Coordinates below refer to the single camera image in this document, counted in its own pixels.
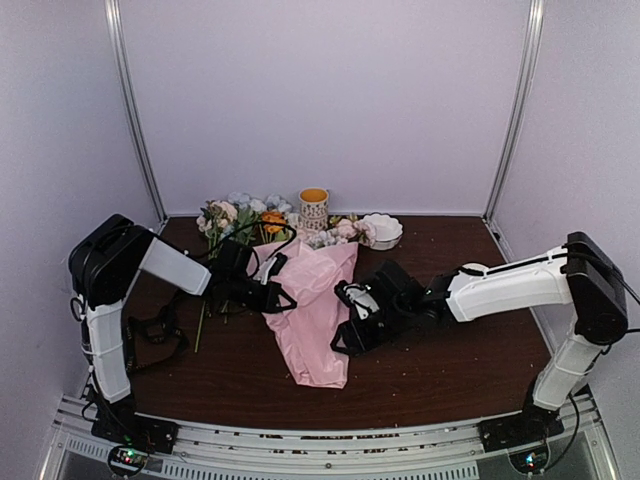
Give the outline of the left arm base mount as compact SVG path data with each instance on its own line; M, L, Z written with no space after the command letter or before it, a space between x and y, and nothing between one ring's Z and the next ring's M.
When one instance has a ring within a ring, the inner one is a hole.
M134 425L129 428L113 419L97 419L93 423L91 434L148 453L171 454L178 430L179 426L175 422L136 416Z

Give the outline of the pink wrapping paper sheet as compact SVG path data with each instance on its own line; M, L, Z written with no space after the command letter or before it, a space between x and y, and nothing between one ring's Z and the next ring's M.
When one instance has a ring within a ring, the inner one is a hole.
M348 381L349 357L331 349L337 327L349 319L349 309L334 293L342 280L353 280L358 258L354 242L314 250L296 239L256 248L258 261L280 247L288 257L274 280L296 302L282 313L266 314L282 357L296 384L342 389Z

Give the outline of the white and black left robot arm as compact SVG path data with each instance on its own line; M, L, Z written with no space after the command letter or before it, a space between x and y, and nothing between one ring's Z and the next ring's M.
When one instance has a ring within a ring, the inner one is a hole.
M281 247L259 260L256 248L238 242L235 233L202 254L188 254L121 214L110 216L74 247L68 260L96 390L110 404L132 393L122 311L140 274L154 276L186 295L211 296L276 314L297 306L274 279L286 261Z

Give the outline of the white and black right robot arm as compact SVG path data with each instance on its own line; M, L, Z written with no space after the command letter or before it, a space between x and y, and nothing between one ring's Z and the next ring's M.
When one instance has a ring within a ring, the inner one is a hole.
M349 317L337 326L330 347L350 357L392 341L414 321L462 324L533 307L571 306L566 339L535 379L531 405L513 419L513 433L526 442L550 426L550 411L563 405L596 359L629 331L623 274L581 231L538 256L495 267L468 263L427 286L387 260L359 283L340 281L334 292Z

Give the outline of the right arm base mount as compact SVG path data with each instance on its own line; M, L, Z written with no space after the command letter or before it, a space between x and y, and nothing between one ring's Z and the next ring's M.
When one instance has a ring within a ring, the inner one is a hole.
M521 414L484 420L478 424L485 452L512 449L562 434L565 428L556 418L526 417Z

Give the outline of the orange fake flower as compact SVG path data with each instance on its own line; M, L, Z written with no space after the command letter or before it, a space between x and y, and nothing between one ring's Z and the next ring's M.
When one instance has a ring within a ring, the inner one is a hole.
M277 210L265 211L260 217L260 233L264 244L282 242L289 238L287 220Z

